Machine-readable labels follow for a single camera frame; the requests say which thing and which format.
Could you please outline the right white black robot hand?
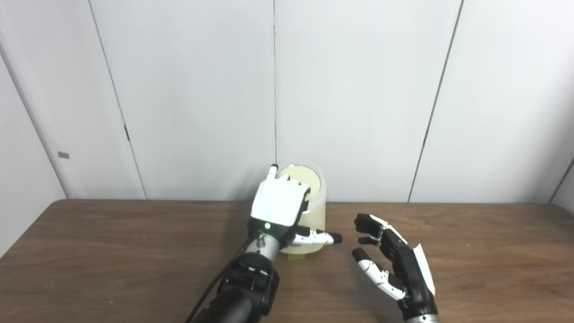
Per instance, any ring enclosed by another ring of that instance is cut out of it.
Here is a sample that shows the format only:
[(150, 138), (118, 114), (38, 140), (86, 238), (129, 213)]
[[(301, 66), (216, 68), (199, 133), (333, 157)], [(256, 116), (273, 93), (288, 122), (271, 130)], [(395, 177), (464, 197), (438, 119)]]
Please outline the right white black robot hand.
[(355, 229), (365, 233), (361, 245), (375, 245), (391, 262), (392, 271), (377, 265), (363, 248), (352, 255), (357, 265), (386, 296), (394, 299), (406, 323), (438, 323), (436, 287), (421, 244), (411, 248), (390, 223), (371, 214), (357, 214)]

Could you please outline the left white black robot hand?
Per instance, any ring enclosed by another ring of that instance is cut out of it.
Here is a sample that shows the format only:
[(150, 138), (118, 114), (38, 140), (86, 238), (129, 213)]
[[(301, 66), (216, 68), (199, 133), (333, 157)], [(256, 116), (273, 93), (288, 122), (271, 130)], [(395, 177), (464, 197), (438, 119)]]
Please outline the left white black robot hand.
[(253, 200), (250, 236), (278, 243), (279, 252), (307, 255), (343, 242), (326, 231), (326, 181), (321, 171), (301, 164), (273, 164)]

